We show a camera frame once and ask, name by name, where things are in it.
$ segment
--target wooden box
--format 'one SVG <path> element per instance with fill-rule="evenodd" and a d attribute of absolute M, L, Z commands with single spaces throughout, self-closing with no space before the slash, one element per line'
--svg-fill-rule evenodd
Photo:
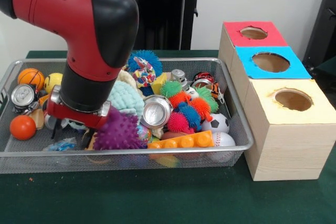
<path fill-rule="evenodd" d="M 250 80 L 253 180 L 317 179 L 336 139 L 336 111 L 314 80 Z"/>

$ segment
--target yellow ball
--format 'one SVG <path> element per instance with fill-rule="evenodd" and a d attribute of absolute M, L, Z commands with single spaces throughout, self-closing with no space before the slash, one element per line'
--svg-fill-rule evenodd
<path fill-rule="evenodd" d="M 44 81 L 44 89 L 48 94 L 51 93 L 55 85 L 61 85 L 63 74 L 61 73 L 51 73 L 48 75 Z"/>

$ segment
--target white wall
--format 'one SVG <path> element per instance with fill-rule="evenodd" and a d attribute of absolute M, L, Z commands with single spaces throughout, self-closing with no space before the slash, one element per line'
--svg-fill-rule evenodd
<path fill-rule="evenodd" d="M 198 0 L 192 49 L 218 49 L 222 21 L 271 20 L 303 57 L 321 0 Z M 0 76 L 30 50 L 66 50 L 58 36 L 0 14 Z"/>

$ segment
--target purple spiky ball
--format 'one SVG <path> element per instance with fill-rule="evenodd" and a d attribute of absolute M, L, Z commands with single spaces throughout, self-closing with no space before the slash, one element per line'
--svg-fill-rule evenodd
<path fill-rule="evenodd" d="M 138 117 L 120 113 L 112 108 L 107 123 L 95 135 L 93 148 L 101 150 L 127 150 L 142 147 L 138 135 Z"/>

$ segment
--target white toy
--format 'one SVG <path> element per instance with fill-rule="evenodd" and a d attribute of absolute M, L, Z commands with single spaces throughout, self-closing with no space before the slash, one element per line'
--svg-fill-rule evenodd
<path fill-rule="evenodd" d="M 215 147 L 230 147 L 236 146 L 233 138 L 224 132 L 217 132 L 212 135 L 215 143 Z M 216 163 L 226 163 L 229 162 L 233 156 L 234 152 L 209 152 L 206 154 L 213 162 Z"/>
<path fill-rule="evenodd" d="M 211 131 L 212 133 L 216 132 L 224 132 L 229 133 L 230 126 L 229 121 L 225 117 L 225 115 L 222 114 L 211 114 L 213 117 L 211 122 L 204 121 L 202 123 L 202 131 Z"/>

